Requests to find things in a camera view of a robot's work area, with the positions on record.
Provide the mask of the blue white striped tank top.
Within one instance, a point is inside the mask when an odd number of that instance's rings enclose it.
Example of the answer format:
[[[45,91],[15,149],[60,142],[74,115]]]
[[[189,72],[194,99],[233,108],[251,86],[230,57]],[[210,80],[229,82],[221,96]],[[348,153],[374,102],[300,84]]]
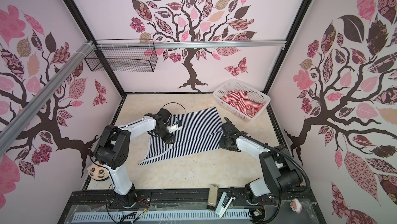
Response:
[[[182,121],[182,129],[174,132],[174,143],[166,144],[154,135],[150,135],[146,156],[140,166],[169,160],[191,154],[220,149],[220,139],[224,135],[222,121],[215,106],[177,114],[170,119],[173,124]]]

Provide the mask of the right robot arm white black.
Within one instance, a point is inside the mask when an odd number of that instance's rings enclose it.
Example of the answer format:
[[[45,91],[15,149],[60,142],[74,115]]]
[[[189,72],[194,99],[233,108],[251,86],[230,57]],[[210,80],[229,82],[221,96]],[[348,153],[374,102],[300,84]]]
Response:
[[[262,177],[245,186],[248,202],[256,203],[263,195],[279,195],[299,187],[304,178],[292,158],[287,154],[286,147],[271,147],[251,138],[246,132],[239,131],[230,122],[222,124],[224,135],[220,138],[220,148],[245,152],[261,165]]]

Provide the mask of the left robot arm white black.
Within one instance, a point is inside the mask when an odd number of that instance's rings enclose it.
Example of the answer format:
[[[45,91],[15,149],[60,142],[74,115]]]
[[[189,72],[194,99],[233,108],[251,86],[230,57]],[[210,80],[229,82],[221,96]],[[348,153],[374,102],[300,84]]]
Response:
[[[129,155],[130,141],[138,136],[152,132],[165,144],[175,142],[174,133],[183,128],[181,121],[169,125],[171,113],[161,108],[158,113],[148,113],[142,118],[131,123],[104,128],[99,142],[94,149],[94,157],[100,167],[105,168],[113,183],[114,203],[122,207],[135,205],[137,196],[134,184],[130,180],[126,161]]]

